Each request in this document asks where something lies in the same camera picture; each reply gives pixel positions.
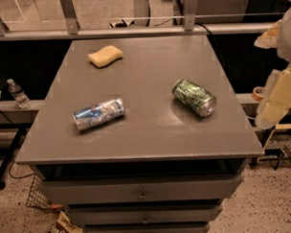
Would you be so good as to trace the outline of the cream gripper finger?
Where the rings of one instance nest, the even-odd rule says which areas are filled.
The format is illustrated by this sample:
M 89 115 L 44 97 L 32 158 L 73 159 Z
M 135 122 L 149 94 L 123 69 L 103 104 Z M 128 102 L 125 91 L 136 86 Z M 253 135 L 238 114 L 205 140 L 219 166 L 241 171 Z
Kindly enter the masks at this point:
M 263 99 L 257 108 L 256 126 L 269 129 L 277 125 L 291 109 L 291 65 L 273 70 L 264 86 Z
M 258 36 L 254 45 L 259 48 L 271 49 L 277 46 L 277 38 L 279 35 L 281 20 L 265 31 L 262 35 Z

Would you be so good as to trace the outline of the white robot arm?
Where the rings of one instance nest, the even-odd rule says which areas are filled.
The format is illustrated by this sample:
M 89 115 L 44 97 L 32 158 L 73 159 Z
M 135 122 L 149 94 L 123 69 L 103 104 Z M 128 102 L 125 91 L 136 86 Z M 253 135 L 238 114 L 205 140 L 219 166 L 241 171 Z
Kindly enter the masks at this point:
M 256 125 L 272 128 L 291 109 L 291 7 L 281 20 L 256 39 L 254 45 L 265 49 L 276 48 L 278 57 L 288 62 L 285 69 L 271 72 L 257 108 Z

